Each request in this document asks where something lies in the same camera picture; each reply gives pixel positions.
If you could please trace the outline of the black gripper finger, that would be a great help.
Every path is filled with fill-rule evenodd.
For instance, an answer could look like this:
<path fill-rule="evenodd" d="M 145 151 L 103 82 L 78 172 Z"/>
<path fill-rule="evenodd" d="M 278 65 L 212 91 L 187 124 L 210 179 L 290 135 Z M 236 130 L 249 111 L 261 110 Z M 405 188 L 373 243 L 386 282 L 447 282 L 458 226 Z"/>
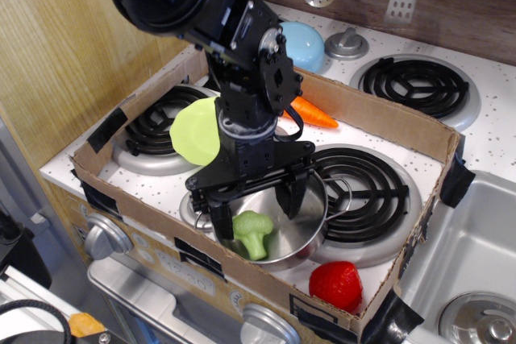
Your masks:
<path fill-rule="evenodd" d="M 209 205 L 209 215 L 215 235 L 219 239 L 231 240 L 234 238 L 233 215 L 227 203 Z"/>
<path fill-rule="evenodd" d="M 298 215 L 309 179 L 309 170 L 284 172 L 279 177 L 279 182 L 275 185 L 276 199 L 288 219 L 293 219 Z"/>

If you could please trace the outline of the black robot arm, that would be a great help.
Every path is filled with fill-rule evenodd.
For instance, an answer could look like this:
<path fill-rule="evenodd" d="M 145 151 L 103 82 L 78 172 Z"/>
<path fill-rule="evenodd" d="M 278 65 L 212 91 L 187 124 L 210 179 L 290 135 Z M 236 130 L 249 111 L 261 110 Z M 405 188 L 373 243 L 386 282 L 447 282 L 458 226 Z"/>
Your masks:
<path fill-rule="evenodd" d="M 209 214 L 219 238 L 231 239 L 229 204 L 275 188 L 284 213 L 298 215 L 314 144 L 279 135 L 278 118 L 293 112 L 302 75 L 286 53 L 277 14 L 263 0 L 112 0 L 141 31 L 175 36 L 206 54 L 219 89 L 215 102 L 220 149 L 187 181 L 193 207 Z"/>

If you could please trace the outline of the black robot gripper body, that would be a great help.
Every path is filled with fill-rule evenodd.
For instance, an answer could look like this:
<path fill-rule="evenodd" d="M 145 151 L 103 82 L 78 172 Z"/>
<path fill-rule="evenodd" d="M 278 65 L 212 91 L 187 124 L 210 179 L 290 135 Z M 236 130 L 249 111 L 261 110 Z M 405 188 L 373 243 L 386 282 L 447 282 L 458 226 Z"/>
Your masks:
<path fill-rule="evenodd" d="M 275 187 L 284 172 L 310 170 L 314 144 L 277 142 L 272 126 L 258 137 L 237 137 L 224 129 L 218 134 L 221 147 L 214 161 L 186 181 L 195 211 L 209 213 L 209 205 Z"/>

